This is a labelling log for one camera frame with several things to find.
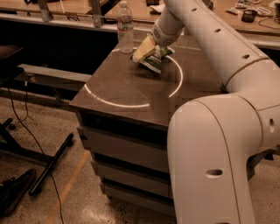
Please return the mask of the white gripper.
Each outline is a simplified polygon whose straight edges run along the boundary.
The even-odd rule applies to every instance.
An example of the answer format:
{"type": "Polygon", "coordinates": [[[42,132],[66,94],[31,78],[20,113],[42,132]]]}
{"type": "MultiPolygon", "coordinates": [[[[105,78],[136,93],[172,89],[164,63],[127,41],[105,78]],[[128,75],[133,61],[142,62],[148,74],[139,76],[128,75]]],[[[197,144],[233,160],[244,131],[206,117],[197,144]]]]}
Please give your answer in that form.
{"type": "Polygon", "coordinates": [[[132,56],[133,61],[137,63],[146,56],[151,55],[155,50],[156,44],[159,46],[171,45],[178,39],[183,28],[184,24],[180,21],[156,20],[151,29],[152,36],[148,35],[136,49],[132,56]]]}

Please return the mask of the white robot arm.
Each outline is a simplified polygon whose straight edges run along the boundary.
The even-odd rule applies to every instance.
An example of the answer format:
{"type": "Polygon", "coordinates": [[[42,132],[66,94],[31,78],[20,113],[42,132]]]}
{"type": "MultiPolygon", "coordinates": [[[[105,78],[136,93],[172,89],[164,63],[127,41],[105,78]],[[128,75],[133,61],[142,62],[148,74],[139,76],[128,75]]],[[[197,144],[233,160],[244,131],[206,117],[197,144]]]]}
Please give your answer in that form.
{"type": "Polygon", "coordinates": [[[187,29],[226,94],[201,97],[173,114],[167,137],[178,224],[256,224],[247,161],[279,144],[280,67],[202,0],[164,0],[152,28],[168,46],[187,29]]]}

